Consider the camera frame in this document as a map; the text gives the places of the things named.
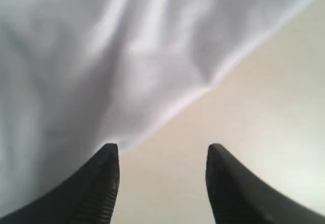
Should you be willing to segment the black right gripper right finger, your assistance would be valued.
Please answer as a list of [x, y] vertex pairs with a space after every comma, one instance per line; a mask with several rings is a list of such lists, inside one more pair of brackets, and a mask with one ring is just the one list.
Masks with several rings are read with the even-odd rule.
[[324, 223], [270, 187], [221, 144], [208, 147], [206, 187], [216, 223]]

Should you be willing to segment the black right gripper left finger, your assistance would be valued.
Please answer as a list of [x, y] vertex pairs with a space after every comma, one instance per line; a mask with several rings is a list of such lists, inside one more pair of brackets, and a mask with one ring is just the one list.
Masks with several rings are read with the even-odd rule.
[[1, 223], [110, 223], [118, 189], [118, 146], [105, 144], [70, 178]]

